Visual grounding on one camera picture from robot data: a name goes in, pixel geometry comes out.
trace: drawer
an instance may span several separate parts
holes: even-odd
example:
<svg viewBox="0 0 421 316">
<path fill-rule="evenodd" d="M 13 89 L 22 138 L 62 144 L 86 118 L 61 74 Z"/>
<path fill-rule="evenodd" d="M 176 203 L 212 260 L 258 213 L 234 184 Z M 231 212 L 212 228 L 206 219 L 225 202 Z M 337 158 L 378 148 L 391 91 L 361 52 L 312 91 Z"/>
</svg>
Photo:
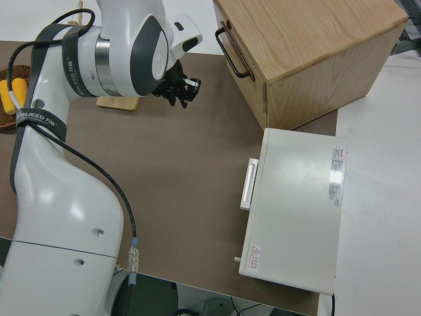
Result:
<svg viewBox="0 0 421 316">
<path fill-rule="evenodd" d="M 214 3 L 216 20 L 219 28 L 224 28 L 225 32 L 219 35 L 228 56 L 231 58 L 237 71 L 240 73 L 249 72 L 250 75 L 245 78 L 239 78 L 227 61 L 227 66 L 233 76 L 238 88 L 242 92 L 250 109 L 256 116 L 260 126 L 266 127 L 266 82 L 262 79 L 258 67 L 250 58 L 244 45 L 239 40 L 235 26 L 225 17 L 219 6 Z"/>
</svg>

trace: cable connector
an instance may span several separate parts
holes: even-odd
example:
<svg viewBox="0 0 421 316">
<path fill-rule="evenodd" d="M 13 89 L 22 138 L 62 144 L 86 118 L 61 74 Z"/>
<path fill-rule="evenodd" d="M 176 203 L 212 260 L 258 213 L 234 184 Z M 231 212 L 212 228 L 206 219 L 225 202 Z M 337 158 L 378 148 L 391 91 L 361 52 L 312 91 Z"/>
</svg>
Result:
<svg viewBox="0 0 421 316">
<path fill-rule="evenodd" d="M 129 281 L 128 285 L 136 285 L 136 274 L 139 269 L 139 248 L 137 248 L 137 238 L 132 238 L 132 246 L 129 250 L 128 257 L 128 271 L 129 271 Z"/>
</svg>

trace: drawer handle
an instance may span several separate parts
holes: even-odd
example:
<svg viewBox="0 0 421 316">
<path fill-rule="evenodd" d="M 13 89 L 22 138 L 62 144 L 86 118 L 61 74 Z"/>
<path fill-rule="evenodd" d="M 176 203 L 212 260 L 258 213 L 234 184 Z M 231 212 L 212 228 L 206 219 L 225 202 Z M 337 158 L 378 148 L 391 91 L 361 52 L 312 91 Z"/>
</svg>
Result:
<svg viewBox="0 0 421 316">
<path fill-rule="evenodd" d="M 245 175 L 243 195 L 241 197 L 241 203 L 239 206 L 240 209 L 244 209 L 245 211 L 250 211 L 251 198 L 253 195 L 253 189 L 255 187 L 258 165 L 258 159 L 249 159 L 249 166 L 247 167 L 247 174 Z"/>
<path fill-rule="evenodd" d="M 224 52 L 224 55 L 226 57 L 226 60 L 228 61 L 228 64 L 230 64 L 232 71 L 234 71 L 234 74 L 238 77 L 238 78 L 246 78 L 248 76 L 250 76 L 250 72 L 246 71 L 246 72 L 240 72 L 238 71 L 238 69 L 235 67 L 234 63 L 232 62 L 231 57 L 228 55 L 228 52 L 226 51 L 224 44 L 222 43 L 221 39 L 219 38 L 219 35 L 221 35 L 222 33 L 226 32 L 225 27 L 221 27 L 219 30 L 217 30 L 215 32 L 215 37 L 216 37 L 216 41 L 218 42 L 219 46 L 222 49 L 222 52 Z"/>
</svg>

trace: yellow corn cob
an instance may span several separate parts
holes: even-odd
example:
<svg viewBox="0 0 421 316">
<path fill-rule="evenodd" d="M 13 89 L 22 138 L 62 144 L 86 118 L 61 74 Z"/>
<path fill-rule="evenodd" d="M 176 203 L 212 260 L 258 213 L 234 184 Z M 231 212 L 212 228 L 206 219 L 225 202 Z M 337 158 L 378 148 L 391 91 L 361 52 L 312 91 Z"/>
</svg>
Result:
<svg viewBox="0 0 421 316">
<path fill-rule="evenodd" d="M 25 99 L 26 99 L 26 92 L 28 91 L 28 87 L 26 85 L 25 79 L 22 79 L 22 78 L 13 79 L 12 90 L 18 102 L 20 103 L 20 106 L 24 107 Z"/>
<path fill-rule="evenodd" d="M 1 102 L 3 104 L 3 108 L 5 109 L 6 114 L 9 114 L 9 115 L 15 114 L 16 108 L 14 107 L 12 99 L 9 95 L 6 80 L 0 81 L 0 97 L 1 97 Z"/>
</svg>

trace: wooden box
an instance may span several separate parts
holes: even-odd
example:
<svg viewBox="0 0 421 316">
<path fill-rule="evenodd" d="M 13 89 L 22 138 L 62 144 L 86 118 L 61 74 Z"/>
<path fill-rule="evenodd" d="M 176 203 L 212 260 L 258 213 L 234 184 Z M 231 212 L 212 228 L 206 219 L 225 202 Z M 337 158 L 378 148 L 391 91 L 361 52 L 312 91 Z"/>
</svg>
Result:
<svg viewBox="0 0 421 316">
<path fill-rule="evenodd" d="M 366 95 L 407 15 L 394 0 L 214 0 L 216 38 L 264 127 L 293 129 Z"/>
</svg>

